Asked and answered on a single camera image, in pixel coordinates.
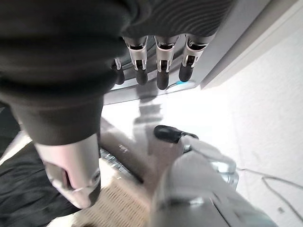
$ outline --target black fabric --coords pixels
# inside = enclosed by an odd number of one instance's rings
[[[19,131],[19,124],[10,109],[0,107],[0,157]]]
[[[44,227],[76,211],[49,182],[33,143],[0,165],[0,227]]]

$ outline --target white floor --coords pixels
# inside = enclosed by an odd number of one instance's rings
[[[162,123],[208,142],[250,168],[303,185],[303,29],[255,60],[222,85],[160,96]],[[103,117],[132,133],[138,100],[107,105]],[[115,119],[115,109],[124,110]],[[303,192],[270,182],[303,215]],[[280,227],[303,223],[271,193],[260,176],[240,173],[238,191]]]

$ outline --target cable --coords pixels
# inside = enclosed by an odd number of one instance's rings
[[[262,173],[262,172],[258,172],[258,171],[255,171],[255,170],[251,170],[251,169],[247,169],[247,168],[237,168],[237,170],[239,170],[239,171],[246,171],[246,172],[250,172],[252,174],[256,174],[256,175],[262,176],[261,180],[264,183],[264,185],[273,194],[275,194],[280,200],[282,200],[289,207],[289,209],[297,216],[297,218],[303,223],[303,217],[302,217],[302,215],[293,207],[293,205],[283,195],[281,195],[279,192],[277,192],[275,189],[273,189],[268,184],[268,182],[266,180],[268,179],[268,180],[280,181],[282,183],[285,183],[285,184],[290,185],[292,187],[298,188],[300,190],[303,190],[303,186],[302,185],[299,185],[297,183],[294,183],[294,182],[282,179],[280,177],[276,177],[276,176],[273,176],[273,175],[268,175],[268,174],[265,174],[265,173]]]

